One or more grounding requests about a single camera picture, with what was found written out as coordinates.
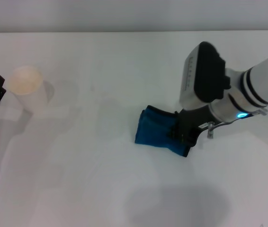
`blue led light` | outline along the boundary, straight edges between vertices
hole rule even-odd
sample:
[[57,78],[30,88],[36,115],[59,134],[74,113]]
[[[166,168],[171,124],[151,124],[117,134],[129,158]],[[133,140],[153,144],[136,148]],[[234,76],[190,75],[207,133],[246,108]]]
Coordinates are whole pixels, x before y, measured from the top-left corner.
[[237,115],[237,117],[241,118],[241,117],[245,117],[246,115],[248,115],[247,113],[240,113]]

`white cup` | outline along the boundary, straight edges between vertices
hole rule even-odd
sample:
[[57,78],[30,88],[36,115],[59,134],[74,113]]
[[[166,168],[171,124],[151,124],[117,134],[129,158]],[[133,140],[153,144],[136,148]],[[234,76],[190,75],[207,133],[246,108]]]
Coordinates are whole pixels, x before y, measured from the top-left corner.
[[24,109],[35,114],[47,105],[44,79],[33,66],[23,66],[14,70],[8,79],[8,90],[23,105]]

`white table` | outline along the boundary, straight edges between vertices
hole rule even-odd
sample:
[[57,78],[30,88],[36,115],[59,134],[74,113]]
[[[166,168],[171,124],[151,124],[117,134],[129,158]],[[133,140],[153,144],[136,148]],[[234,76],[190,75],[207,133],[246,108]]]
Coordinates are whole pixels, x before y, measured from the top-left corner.
[[0,74],[35,65],[39,116],[0,104],[0,227],[268,227],[268,116],[204,132],[188,158],[134,144],[140,112],[180,110],[184,60],[268,57],[268,31],[0,34]]

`white wall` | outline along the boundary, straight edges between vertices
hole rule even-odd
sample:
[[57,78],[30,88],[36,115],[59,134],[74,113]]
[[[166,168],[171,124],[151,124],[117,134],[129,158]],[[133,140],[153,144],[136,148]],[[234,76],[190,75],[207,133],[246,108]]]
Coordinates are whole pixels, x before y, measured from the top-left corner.
[[268,0],[0,0],[0,32],[268,29]]

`blue towel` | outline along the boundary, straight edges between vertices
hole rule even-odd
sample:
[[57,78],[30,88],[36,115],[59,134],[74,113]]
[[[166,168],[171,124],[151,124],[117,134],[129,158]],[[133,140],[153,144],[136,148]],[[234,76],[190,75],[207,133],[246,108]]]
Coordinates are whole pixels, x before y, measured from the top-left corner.
[[168,113],[149,105],[140,115],[135,143],[168,148],[180,156],[188,155],[185,144],[168,136],[176,120],[177,113]]

